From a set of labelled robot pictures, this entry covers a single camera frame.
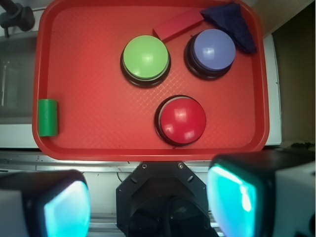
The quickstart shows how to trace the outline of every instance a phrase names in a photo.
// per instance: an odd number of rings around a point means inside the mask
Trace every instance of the blue fabric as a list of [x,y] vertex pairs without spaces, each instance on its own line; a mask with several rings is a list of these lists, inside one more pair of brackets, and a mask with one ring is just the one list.
[[214,24],[227,33],[237,47],[245,53],[256,53],[257,48],[248,29],[245,19],[241,15],[240,4],[210,7],[201,12],[206,22]]

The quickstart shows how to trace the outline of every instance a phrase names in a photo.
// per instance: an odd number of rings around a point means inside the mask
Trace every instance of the green block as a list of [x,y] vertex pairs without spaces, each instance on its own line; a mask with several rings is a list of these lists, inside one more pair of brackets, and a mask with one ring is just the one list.
[[50,137],[58,134],[57,101],[39,100],[39,136]]

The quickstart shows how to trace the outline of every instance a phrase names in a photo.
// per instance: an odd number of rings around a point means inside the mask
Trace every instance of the red block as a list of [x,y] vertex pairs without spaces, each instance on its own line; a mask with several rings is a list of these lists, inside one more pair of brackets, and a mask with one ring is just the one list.
[[162,42],[166,43],[169,40],[183,34],[184,32],[198,26],[204,20],[199,10],[192,8],[189,11],[182,13],[156,27],[153,28],[153,34]]

